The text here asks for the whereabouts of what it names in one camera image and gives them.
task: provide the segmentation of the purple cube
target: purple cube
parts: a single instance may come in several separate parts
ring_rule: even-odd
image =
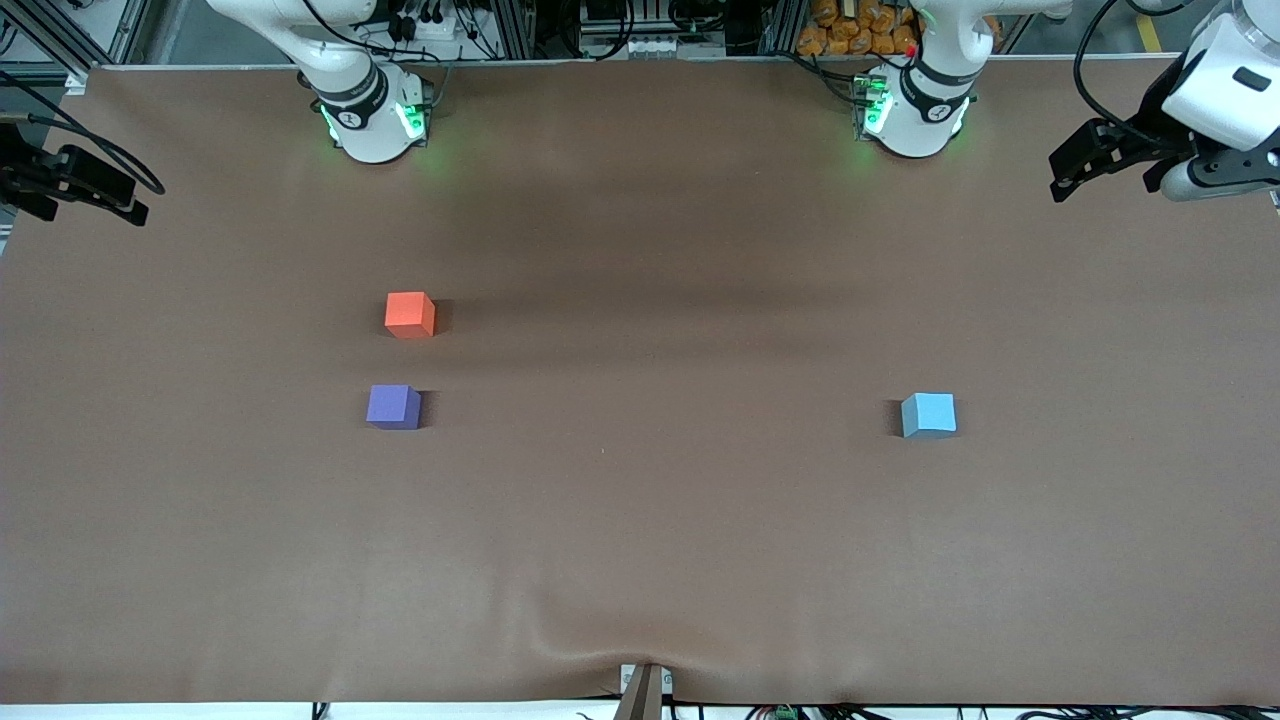
[[[383,430],[416,430],[422,393],[410,386],[374,386],[369,391],[369,424]]]

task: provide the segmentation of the orange-red block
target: orange-red block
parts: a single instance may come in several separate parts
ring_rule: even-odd
[[[435,334],[435,304],[425,292],[387,293],[387,329],[399,338]]]

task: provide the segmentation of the brown table surface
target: brown table surface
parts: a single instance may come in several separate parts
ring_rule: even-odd
[[[1128,110],[1164,61],[1089,68]],[[168,182],[0,263],[0,700],[1280,701],[1280,220],[1050,201],[1065,61],[927,161],[790,64],[100,72]],[[448,332],[397,341],[384,293]],[[372,383],[430,425],[364,423]],[[960,398],[957,438],[895,401]]]

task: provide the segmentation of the table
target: table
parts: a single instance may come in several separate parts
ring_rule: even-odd
[[[1088,74],[1125,109],[1161,64]],[[636,660],[691,701],[1280,701],[1280,219],[1053,205],[1069,63],[993,63],[924,161],[785,63],[460,69],[384,167],[291,73],[88,87],[170,192],[0,263],[0,701]],[[447,332],[389,337],[397,290]],[[366,427],[374,383],[429,425]],[[916,391],[959,437],[895,437]]]

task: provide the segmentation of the yellow tape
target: yellow tape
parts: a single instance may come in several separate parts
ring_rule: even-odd
[[[1147,15],[1138,15],[1138,35],[1142,37],[1142,47],[1147,53],[1160,53],[1160,36],[1156,35],[1156,24]]]

